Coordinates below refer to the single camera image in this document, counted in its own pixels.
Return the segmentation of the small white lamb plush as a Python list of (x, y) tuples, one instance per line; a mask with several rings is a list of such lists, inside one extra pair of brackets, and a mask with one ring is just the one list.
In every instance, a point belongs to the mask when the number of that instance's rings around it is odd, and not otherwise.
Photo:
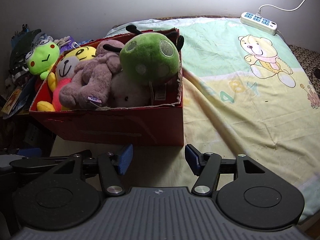
[(123, 71), (112, 78), (110, 107), (143, 107), (150, 103), (150, 89), (132, 81)]

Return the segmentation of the mauve pink bear plush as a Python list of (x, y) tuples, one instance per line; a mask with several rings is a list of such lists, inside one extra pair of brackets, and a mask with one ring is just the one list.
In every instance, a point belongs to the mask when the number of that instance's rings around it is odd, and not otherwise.
[(119, 52), (124, 47), (118, 40), (103, 40), (96, 48), (95, 57), (80, 61), (70, 83), (59, 92), (61, 105), (68, 109), (89, 109), (106, 106), (112, 76), (121, 71)]

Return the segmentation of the yellow tiger plush toy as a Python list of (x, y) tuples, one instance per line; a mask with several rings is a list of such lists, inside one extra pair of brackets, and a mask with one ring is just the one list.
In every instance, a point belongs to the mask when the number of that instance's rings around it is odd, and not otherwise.
[(61, 88), (69, 84), (75, 76), (75, 67), (80, 61), (86, 61), (95, 58), (96, 48), (92, 46), (79, 47), (68, 52), (57, 64), (55, 72), (50, 72), (47, 77), (49, 89), (53, 93), (52, 102), (39, 101), (37, 110), (41, 112), (61, 111), (62, 107), (59, 100)]

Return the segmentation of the green hooded doll plush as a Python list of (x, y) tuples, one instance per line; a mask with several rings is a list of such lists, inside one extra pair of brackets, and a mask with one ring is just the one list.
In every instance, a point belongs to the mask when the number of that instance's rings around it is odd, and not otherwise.
[(109, 44), (103, 48), (119, 54), (122, 69), (129, 78), (141, 85), (166, 83), (180, 71), (184, 37), (178, 31), (143, 33), (133, 24), (126, 26), (126, 30), (135, 36), (123, 48)]

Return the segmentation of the red cardboard box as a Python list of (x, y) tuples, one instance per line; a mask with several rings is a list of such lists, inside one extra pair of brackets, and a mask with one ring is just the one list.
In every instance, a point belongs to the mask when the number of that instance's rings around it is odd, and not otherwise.
[[(178, 31), (178, 29), (169, 29), (141, 32), (167, 34), (172, 30)], [(97, 45), (101, 41), (109, 39), (118, 40), (125, 45), (134, 36), (134, 34), (126, 30), (126, 33), (123, 35), (99, 39), (84, 44), (81, 47), (92, 46), (97, 48)], [(57, 59), (50, 72), (55, 72), (59, 61), (70, 51), (64, 52)], [(39, 88), (29, 112), (40, 123), (65, 140), (103, 144), (129, 143), (181, 146), (183, 145), (181, 63), (182, 57), (180, 51), (180, 71), (173, 77), (179, 83), (178, 101), (176, 103), (154, 106), (151, 104), (150, 92), (150, 103), (143, 107), (113, 108), (109, 106), (107, 101), (106, 106), (94, 105), (93, 108), (89, 109), (68, 109), (62, 106), (64, 109), (61, 111), (41, 112), (37, 110), (37, 103), (39, 101), (52, 102), (53, 99), (53, 93), (48, 87), (46, 78)]]

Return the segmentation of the colourful picture book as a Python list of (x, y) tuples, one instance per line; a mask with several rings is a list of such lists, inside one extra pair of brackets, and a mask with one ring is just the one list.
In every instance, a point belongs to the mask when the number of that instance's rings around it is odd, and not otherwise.
[(13, 109), (14, 105), (16, 104), (18, 98), (20, 97), (20, 94), (22, 92), (22, 87), (17, 87), (11, 96), (9, 96), (7, 102), (3, 106), (1, 112), (4, 114), (9, 114), (11, 110)]

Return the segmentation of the red printed carton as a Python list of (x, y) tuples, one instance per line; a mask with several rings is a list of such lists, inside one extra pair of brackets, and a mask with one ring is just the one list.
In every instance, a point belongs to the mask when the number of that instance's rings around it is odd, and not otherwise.
[(179, 83), (175, 78), (167, 83), (151, 84), (151, 104), (154, 106), (172, 104), (178, 101)]

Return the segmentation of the green cartoon bear bedsheet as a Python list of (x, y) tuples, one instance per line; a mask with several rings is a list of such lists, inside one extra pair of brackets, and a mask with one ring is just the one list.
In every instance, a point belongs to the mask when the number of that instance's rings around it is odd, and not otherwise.
[(286, 43), (234, 18), (137, 21), (185, 38), (183, 141), (245, 153), (296, 186), (304, 222), (319, 213), (319, 97)]

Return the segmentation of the green frog plush toy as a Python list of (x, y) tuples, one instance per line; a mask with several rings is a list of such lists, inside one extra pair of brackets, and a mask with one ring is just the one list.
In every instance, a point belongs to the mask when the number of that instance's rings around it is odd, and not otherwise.
[(50, 40), (42, 40), (38, 46), (26, 54), (25, 62), (31, 74), (45, 80), (59, 56), (60, 49), (57, 44)]

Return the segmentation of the dark green cap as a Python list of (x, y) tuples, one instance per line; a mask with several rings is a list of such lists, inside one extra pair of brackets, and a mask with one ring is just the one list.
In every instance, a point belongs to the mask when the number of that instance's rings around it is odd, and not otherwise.
[(19, 72), (23, 67), (26, 67), (25, 56), (32, 50), (36, 37), (40, 33), (41, 29), (36, 29), (20, 36), (10, 55), (9, 70), (11, 74)]

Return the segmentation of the purple tissue pack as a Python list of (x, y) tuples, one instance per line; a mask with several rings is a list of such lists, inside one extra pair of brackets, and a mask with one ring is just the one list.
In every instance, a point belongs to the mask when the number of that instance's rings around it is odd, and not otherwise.
[(54, 40), (54, 43), (59, 47), (60, 54), (62, 54), (64, 51), (75, 49), (78, 46), (74, 38), (72, 38), (71, 36), (66, 36), (59, 40)]

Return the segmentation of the dark patterned mattress cover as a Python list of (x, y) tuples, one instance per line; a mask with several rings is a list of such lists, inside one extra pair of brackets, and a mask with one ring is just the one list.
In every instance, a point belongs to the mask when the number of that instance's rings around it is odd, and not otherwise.
[(319, 95), (319, 70), (320, 70), (320, 55), (315, 51), (311, 51), (302, 47), (289, 45), (292, 53), (295, 55), (296, 59), (300, 63), (301, 67), (307, 74), (311, 84), (313, 85), (315, 91)]

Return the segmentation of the white power strip blue sockets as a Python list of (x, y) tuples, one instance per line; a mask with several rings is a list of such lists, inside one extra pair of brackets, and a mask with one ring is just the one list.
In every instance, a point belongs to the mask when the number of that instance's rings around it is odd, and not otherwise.
[(240, 16), (240, 21), (243, 24), (264, 31), (270, 35), (275, 35), (277, 32), (276, 23), (250, 12), (243, 12)]

